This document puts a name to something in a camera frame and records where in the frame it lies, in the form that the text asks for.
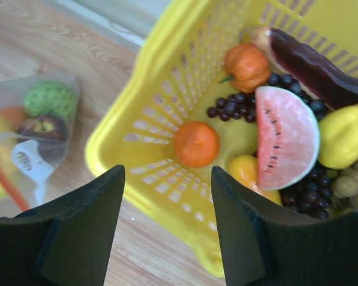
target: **plastic bag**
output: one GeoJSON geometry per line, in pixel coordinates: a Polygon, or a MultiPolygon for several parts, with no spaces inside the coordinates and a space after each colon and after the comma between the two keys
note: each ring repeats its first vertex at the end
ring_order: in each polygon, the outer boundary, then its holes
{"type": "Polygon", "coordinates": [[[80,93],[67,73],[0,82],[0,217],[44,203],[69,152],[80,93]]]}

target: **pumpkin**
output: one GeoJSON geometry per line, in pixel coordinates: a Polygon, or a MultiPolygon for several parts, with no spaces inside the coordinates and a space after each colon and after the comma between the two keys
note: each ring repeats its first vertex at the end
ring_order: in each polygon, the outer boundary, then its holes
{"type": "Polygon", "coordinates": [[[241,43],[230,49],[224,60],[224,69],[238,91],[250,93],[265,84],[271,74],[265,54],[251,43],[241,43]]]}

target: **orange fruit in bag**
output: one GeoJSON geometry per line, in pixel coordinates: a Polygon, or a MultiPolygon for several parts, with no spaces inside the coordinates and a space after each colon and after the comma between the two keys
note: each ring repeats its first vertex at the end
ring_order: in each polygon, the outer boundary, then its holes
{"type": "MultiPolygon", "coordinates": [[[[12,131],[11,124],[0,115],[0,133],[9,131],[12,131]]],[[[17,167],[11,161],[11,152],[16,144],[17,140],[15,138],[7,138],[0,142],[0,168],[6,174],[17,170],[17,167]]]]}
{"type": "Polygon", "coordinates": [[[13,131],[16,131],[27,119],[30,118],[24,107],[20,105],[9,105],[0,109],[0,115],[11,124],[13,131]]]}

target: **label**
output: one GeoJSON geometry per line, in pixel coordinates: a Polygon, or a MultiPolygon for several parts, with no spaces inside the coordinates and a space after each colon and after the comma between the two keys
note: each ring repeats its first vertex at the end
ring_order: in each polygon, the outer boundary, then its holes
{"type": "Polygon", "coordinates": [[[11,159],[24,175],[40,184],[48,179],[55,169],[40,156],[38,144],[36,140],[17,144],[12,150],[11,159]]]}

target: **yellow bell pepper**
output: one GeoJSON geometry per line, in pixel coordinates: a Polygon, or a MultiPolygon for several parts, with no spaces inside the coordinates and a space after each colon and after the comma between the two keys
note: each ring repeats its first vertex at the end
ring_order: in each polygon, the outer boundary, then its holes
{"type": "Polygon", "coordinates": [[[321,164],[341,170],[358,161],[358,104],[333,111],[319,127],[321,164]]]}

